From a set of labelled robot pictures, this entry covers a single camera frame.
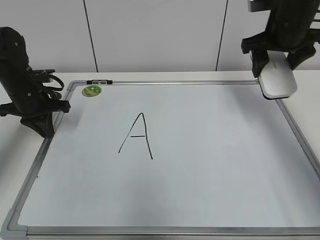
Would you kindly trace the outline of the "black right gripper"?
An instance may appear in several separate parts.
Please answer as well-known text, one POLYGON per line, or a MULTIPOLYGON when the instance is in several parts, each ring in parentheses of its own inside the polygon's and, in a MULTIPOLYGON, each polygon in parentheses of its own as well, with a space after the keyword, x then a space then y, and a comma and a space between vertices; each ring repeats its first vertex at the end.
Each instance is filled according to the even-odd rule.
POLYGON ((315 55, 316 49, 312 45, 320 41, 320 30, 311 25, 317 21, 315 16, 319 7, 318 0, 272 1, 265 30, 241 42, 244 54, 251 51, 255 78, 270 61, 267 51, 290 52, 287 61, 292 71, 315 55))

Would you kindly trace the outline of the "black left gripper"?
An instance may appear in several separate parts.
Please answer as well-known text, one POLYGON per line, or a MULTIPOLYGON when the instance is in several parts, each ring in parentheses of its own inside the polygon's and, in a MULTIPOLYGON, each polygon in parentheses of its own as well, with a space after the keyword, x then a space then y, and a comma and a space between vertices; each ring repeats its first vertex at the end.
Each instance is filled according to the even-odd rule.
POLYGON ((11 27, 0 28, 0 84, 11 99, 11 103, 0 106, 2 117, 22 117, 22 125, 51 138, 55 133, 52 112, 67 113, 71 108, 62 100, 64 83, 54 72, 33 70, 24 37, 11 27))

